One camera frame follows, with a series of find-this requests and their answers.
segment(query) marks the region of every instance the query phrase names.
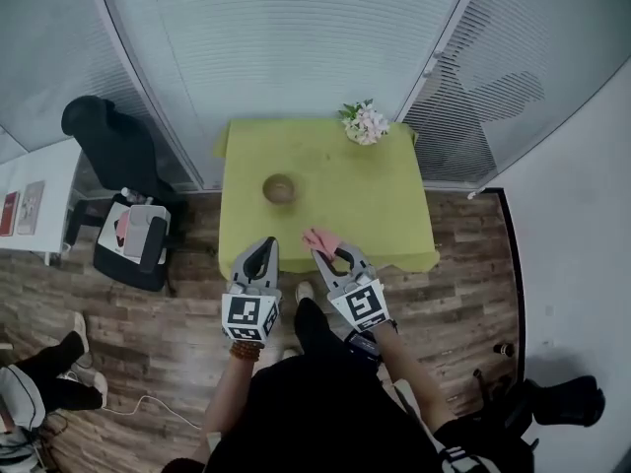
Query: white wall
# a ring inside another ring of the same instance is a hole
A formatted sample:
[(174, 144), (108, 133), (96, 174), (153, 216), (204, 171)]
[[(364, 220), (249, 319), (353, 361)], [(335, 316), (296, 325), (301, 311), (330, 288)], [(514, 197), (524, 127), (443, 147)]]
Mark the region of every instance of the white wall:
[(596, 376), (592, 428), (533, 426), (537, 471), (611, 471), (631, 444), (631, 60), (500, 174), (526, 297), (526, 376)]

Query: person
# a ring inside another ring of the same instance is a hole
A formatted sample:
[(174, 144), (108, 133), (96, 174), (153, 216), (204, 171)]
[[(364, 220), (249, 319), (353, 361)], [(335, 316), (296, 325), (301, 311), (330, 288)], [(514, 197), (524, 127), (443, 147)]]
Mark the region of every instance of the person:
[[(296, 301), (294, 325), (304, 354), (252, 376), (260, 344), (235, 342), (206, 410), (199, 446), (163, 472), (248, 471), (267, 465), (443, 471), (428, 435), (384, 391), (374, 366), (364, 364), (330, 330), (308, 282), (298, 286)], [(390, 378), (407, 380), (435, 439), (479, 454), (503, 472), (532, 471), (532, 454), (523, 441), (452, 413), (390, 322), (371, 331)]]
[(0, 368), (0, 472), (30, 471), (36, 462), (30, 432), (41, 426), (47, 414), (106, 405), (107, 381), (102, 373), (96, 372), (90, 387), (58, 378), (90, 351), (84, 316), (75, 312), (73, 318), (74, 329), (59, 345)]

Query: white desk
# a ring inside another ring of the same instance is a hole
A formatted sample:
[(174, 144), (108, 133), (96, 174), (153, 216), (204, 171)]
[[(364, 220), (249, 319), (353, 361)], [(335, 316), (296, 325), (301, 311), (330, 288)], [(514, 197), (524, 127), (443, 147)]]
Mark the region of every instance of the white desk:
[(44, 252), (46, 264), (51, 252), (61, 252), (68, 202), (80, 156), (81, 147), (71, 138), (0, 165), (0, 205), (4, 204), (7, 193), (20, 191), (19, 208), (27, 185), (38, 180), (45, 181), (35, 233), (17, 234), (18, 210), (13, 235), (0, 236), (0, 249)]

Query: book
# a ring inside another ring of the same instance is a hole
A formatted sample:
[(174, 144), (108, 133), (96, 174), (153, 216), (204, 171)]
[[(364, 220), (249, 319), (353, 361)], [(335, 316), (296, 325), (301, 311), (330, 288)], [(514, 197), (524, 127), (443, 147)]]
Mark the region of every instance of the book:
[(32, 235), (35, 233), (37, 223), (37, 213), (41, 203), (44, 181), (31, 182), (22, 197), (20, 206), (20, 217), (18, 218), (18, 235)]
[(14, 191), (4, 197), (2, 209), (2, 221), (0, 221), (0, 237), (10, 237), (13, 234), (13, 224), (18, 212), (18, 200), (20, 193)]

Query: chair armrest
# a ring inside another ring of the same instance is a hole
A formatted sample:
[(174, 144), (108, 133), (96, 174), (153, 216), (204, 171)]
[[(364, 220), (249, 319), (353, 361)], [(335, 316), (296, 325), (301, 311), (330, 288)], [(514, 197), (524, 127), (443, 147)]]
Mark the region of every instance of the chair armrest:
[(162, 250), (165, 247), (166, 237), (167, 221), (159, 217), (153, 218), (149, 225), (149, 232), (147, 232), (145, 246), (142, 249), (140, 258), (139, 270), (142, 273), (152, 273), (156, 269)]
[(71, 247), (77, 242), (79, 229), (82, 226), (101, 227), (105, 222), (105, 219), (102, 217), (87, 214), (86, 212), (88, 211), (88, 205), (89, 204), (87, 200), (79, 200), (75, 205), (72, 214), (70, 215), (63, 241)]

